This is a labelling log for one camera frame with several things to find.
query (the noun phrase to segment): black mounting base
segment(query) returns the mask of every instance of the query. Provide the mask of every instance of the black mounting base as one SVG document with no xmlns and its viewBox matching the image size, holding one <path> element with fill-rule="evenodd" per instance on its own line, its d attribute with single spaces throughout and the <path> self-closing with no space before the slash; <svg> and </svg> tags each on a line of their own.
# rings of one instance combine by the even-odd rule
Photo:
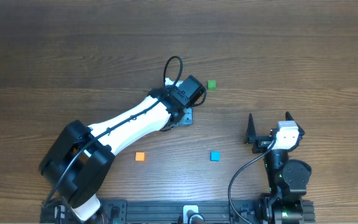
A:
<svg viewBox="0 0 358 224">
<path fill-rule="evenodd" d="M 107 217 L 104 224 L 125 223 L 177 223 L 182 224 L 183 206 L 197 205 L 206 223 L 245 223 L 229 208 L 228 201 L 205 202 L 127 202 L 126 200 L 101 200 Z M 255 219 L 254 200 L 233 200 L 233 204 L 241 215 L 252 223 L 260 223 Z M 305 223 L 314 223 L 314 206 L 304 201 Z M 61 206 L 43 209 L 40 223 L 77 224 L 70 209 Z"/>
</svg>

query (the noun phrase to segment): wooden tabletop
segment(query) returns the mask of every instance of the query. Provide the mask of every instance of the wooden tabletop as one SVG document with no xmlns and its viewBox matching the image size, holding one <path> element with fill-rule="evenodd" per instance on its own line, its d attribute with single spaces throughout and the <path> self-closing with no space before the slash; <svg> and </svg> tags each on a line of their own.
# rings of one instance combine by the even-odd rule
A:
<svg viewBox="0 0 358 224">
<path fill-rule="evenodd" d="M 248 114 L 268 134 L 286 111 L 306 131 L 292 158 L 313 168 L 319 222 L 358 222 L 358 1 L 0 0 L 0 222 L 37 222 L 51 186 L 38 165 L 62 129 L 139 104 L 166 60 L 216 80 L 194 124 L 121 152 L 101 198 L 227 200 Z M 168 68 L 174 78 L 178 62 Z M 146 162 L 136 162 L 135 152 Z M 210 162 L 210 151 L 221 160 Z M 234 198 L 268 192 L 260 161 Z"/>
</svg>

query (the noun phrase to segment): wood grain surface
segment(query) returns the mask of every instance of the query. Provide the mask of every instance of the wood grain surface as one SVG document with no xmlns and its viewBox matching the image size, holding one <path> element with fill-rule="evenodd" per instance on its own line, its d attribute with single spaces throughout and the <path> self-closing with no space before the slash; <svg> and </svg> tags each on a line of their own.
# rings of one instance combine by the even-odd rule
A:
<svg viewBox="0 0 358 224">
<path fill-rule="evenodd" d="M 358 0 L 0 0 L 0 222 L 39 221 L 51 187 L 38 165 L 63 127 L 139 104 L 172 55 L 183 78 L 217 90 L 194 125 L 120 153 L 99 197 L 226 200 L 255 157 L 242 143 L 248 114 L 267 134 L 290 111 L 306 131 L 291 155 L 313 168 L 317 221 L 358 222 Z M 268 190 L 258 162 L 232 192 Z"/>
</svg>

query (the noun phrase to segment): white and black robotic arm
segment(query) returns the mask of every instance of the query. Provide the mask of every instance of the white and black robotic arm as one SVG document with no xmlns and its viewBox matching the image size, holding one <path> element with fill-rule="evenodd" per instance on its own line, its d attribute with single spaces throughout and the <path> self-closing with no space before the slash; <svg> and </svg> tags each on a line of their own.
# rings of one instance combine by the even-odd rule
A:
<svg viewBox="0 0 358 224">
<path fill-rule="evenodd" d="M 174 85 L 151 90 L 139 105 L 108 121 L 88 127 L 78 120 L 68 124 L 39 166 L 53 186 L 43 207 L 51 205 L 58 191 L 78 221 L 98 222 L 103 210 L 95 193 L 115 156 L 142 136 L 178 123 L 202 94 L 205 100 L 205 87 L 195 77 L 179 83 L 177 78 Z"/>
</svg>

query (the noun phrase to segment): wooden table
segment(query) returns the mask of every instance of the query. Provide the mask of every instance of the wooden table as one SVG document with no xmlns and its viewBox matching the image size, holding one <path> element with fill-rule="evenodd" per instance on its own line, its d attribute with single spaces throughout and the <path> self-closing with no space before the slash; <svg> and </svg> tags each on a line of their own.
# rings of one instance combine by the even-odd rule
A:
<svg viewBox="0 0 358 224">
<path fill-rule="evenodd" d="M 291 155 L 313 168 L 305 199 L 317 221 L 358 222 L 358 1 L 326 0 L 0 0 L 0 222 L 37 222 L 51 189 L 38 165 L 63 127 L 137 105 L 172 55 L 183 78 L 217 90 L 194 125 L 120 153 L 99 197 L 226 200 L 256 156 L 242 143 L 248 114 L 268 134 L 290 111 L 306 131 Z M 172 62 L 168 76 L 177 71 Z M 233 197 L 268 190 L 258 162 Z"/>
</svg>

